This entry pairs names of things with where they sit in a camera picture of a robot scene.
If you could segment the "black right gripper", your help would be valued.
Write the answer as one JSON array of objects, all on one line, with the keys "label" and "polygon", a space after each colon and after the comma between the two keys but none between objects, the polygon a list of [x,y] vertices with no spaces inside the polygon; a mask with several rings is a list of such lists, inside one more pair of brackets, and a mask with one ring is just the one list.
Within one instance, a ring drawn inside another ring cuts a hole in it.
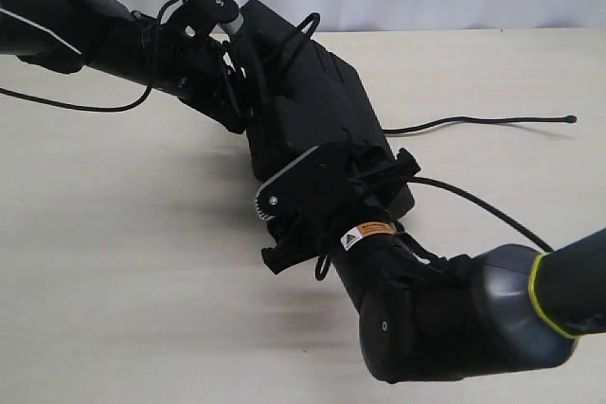
[{"label": "black right gripper", "polygon": [[[415,206],[409,181],[420,172],[420,165],[411,152],[400,148],[394,155],[379,146],[351,146],[349,152],[349,190],[339,203],[330,223],[360,215],[366,205],[381,209],[392,220],[399,220]],[[265,266],[274,274],[316,258],[315,275],[327,275],[331,265],[328,238],[314,230],[300,217],[277,217],[267,222],[267,230],[275,241],[261,249]]]}]

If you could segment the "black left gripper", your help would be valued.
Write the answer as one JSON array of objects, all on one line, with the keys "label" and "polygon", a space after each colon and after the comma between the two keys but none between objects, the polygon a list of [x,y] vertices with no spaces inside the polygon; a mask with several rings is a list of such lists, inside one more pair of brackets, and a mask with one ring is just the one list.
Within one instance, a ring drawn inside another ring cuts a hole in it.
[{"label": "black left gripper", "polygon": [[154,89],[177,97],[229,132],[242,134],[252,123],[252,87],[242,71],[225,61],[226,42],[188,38],[168,25],[149,24],[141,33],[141,55]]}]

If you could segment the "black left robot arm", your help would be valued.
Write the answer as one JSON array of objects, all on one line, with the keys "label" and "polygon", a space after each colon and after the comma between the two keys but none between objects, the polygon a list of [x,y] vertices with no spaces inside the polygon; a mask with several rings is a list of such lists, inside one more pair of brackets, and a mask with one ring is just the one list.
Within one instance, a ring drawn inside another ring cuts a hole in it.
[{"label": "black left robot arm", "polygon": [[90,67],[156,89],[241,133],[241,78],[210,36],[240,22],[234,0],[168,0],[153,16],[116,0],[1,0],[1,51],[60,74]]}]

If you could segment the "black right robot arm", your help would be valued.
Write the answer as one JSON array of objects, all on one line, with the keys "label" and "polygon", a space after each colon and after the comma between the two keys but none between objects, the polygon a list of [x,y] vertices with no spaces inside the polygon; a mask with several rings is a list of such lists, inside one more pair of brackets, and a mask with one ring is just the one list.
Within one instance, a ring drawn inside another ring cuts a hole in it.
[{"label": "black right robot arm", "polygon": [[406,150],[328,143],[265,179],[255,197],[275,245],[272,272],[309,259],[335,270],[377,380],[458,381],[549,369],[605,329],[605,234],[560,249],[530,235],[481,255],[435,255],[401,225],[396,199],[419,183]]}]

